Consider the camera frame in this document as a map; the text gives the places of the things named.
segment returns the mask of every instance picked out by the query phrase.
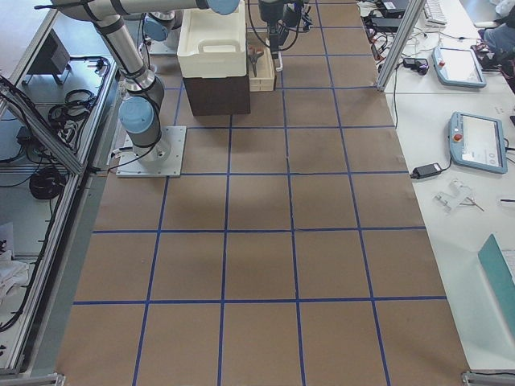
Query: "black electronic device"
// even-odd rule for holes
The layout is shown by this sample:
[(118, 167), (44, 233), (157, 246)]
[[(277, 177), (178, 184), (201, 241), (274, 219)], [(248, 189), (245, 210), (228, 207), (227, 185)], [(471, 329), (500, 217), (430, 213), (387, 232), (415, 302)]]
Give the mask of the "black electronic device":
[(54, 30), (50, 30), (27, 74), (60, 75), (66, 69), (69, 60), (70, 54), (68, 54)]
[[(250, 15), (250, 3), (247, 6), (249, 8), (250, 24), (254, 33), (256, 33)], [(307, 5), (305, 0), (258, 0), (257, 7), (261, 20), (266, 23), (269, 40), (267, 47), (270, 48), (272, 59), (277, 59), (280, 51), (285, 51), (291, 47), (290, 45), (288, 48), (281, 48), (290, 31), (295, 32), (296, 40), (299, 31), (308, 32), (313, 23), (309, 15), (311, 7)]]
[(370, 18), (369, 25), (376, 32), (397, 32), (401, 25), (399, 18)]
[(17, 143), (19, 143), (21, 146), (25, 146), (31, 143), (33, 139), (34, 136), (26, 126), (22, 126), (19, 128), (18, 134), (16, 134)]
[(377, 0), (376, 5), (384, 18), (402, 18), (409, 3), (409, 0)]
[(427, 59), (424, 58), (403, 58), (402, 65), (405, 68), (418, 72), (420, 75), (426, 75), (429, 70)]

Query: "floor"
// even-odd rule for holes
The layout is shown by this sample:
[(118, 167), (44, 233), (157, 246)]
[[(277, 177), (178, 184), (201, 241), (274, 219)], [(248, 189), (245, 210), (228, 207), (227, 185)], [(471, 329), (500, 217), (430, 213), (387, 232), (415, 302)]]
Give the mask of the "floor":
[(193, 117), (178, 64), (153, 59), (161, 122), (188, 127), (183, 175), (107, 178), (56, 365), (67, 384), (461, 384), (358, 9), (312, 6), (249, 115)]

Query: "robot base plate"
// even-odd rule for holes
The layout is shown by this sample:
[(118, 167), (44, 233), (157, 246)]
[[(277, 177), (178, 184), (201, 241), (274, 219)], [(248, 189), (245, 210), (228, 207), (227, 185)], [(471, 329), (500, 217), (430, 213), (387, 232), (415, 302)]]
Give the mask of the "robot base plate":
[[(118, 177), (179, 177), (183, 166), (184, 143), (186, 142), (186, 126), (164, 126), (163, 136), (171, 143), (171, 152), (164, 161), (140, 162), (134, 161), (128, 165), (117, 168)], [(132, 146), (129, 136), (123, 146)], [(122, 153), (120, 164), (134, 160), (133, 152)]]
[(177, 48), (171, 48), (165, 43), (153, 41), (149, 53), (151, 55), (177, 55)]

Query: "power adapter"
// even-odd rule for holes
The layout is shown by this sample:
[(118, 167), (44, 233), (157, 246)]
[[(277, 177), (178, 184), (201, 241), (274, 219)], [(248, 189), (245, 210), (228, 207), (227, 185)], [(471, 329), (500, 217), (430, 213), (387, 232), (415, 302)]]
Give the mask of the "power adapter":
[(381, 58), (381, 54), (377, 50), (375, 44), (372, 44), (372, 46), (370, 46), (370, 49), (372, 50), (372, 56), (373, 56), (374, 60), (381, 60), (382, 59)]
[(19, 128), (18, 134), (16, 134), (16, 141), (21, 146), (28, 145), (32, 142), (33, 139), (34, 136), (26, 126), (22, 126)]
[(415, 167), (410, 177), (412, 179), (427, 179), (428, 177), (440, 175), (444, 170), (437, 162), (430, 163), (429, 165)]

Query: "white table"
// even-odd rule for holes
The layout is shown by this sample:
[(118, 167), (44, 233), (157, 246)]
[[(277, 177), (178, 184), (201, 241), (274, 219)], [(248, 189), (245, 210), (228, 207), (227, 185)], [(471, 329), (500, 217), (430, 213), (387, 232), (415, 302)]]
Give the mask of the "white table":
[[(439, 82), (431, 58), (433, 48), (441, 43), (444, 47), (468, 49), (471, 45), (476, 43), (474, 39), (479, 38), (477, 29), (474, 27), (474, 24), (467, 16), (467, 12), (458, 0), (440, 0), (440, 6), (447, 17), (447, 25), (445, 28), (441, 29), (441, 34), (438, 33), (438, 28), (425, 26), (423, 16), (421, 16), (417, 22), (417, 29), (414, 31), (415, 34), (420, 34), (410, 40), (403, 51), (406, 55), (427, 59), (430, 70), (427, 75), (420, 76), (416, 72), (408, 71), (400, 67), (398, 69), (397, 93), (458, 93), (466, 95), (506, 93), (506, 81), (496, 72), (487, 72), (484, 74), (487, 85), (481, 90), (449, 87)], [(427, 37), (425, 38), (420, 30), (433, 32), (427, 33)], [(458, 40), (449, 38), (446, 35), (473, 39)], [(391, 76), (385, 92), (393, 92), (394, 77), (395, 74)]]
[[(459, 0), (441, 0), (440, 4), (448, 21), (444, 33), (476, 36)], [(424, 40), (418, 50), (433, 48), (439, 37), (431, 34)], [(448, 47), (473, 44), (472, 40), (460, 42), (445, 37), (442, 41)], [(406, 47), (405, 53), (410, 53), (410, 49), (413, 48)], [(419, 51), (418, 57), (430, 55), (431, 51)], [(394, 117), (393, 83), (394, 75), (385, 92)], [(433, 162), (447, 167), (447, 123), (455, 111), (500, 119), (505, 137), (515, 144), (515, 127), (509, 120), (510, 115), (515, 115), (515, 95), (499, 73), (487, 74), (487, 83), (482, 89), (447, 87), (439, 83), (434, 69), (426, 76), (398, 69), (398, 136), (410, 170)], [(477, 256), (491, 233), (502, 249), (515, 249), (515, 205), (499, 201), (515, 199), (515, 165), (510, 163), (508, 168), (507, 174), (495, 175), (453, 165), (436, 178), (414, 180), (455, 324), (472, 369), (515, 368), (515, 338), (505, 324)], [(450, 214), (444, 211), (435, 195), (440, 191), (451, 193), (449, 184), (453, 179), (473, 190), (474, 199), (485, 212), (477, 207), (458, 207)]]

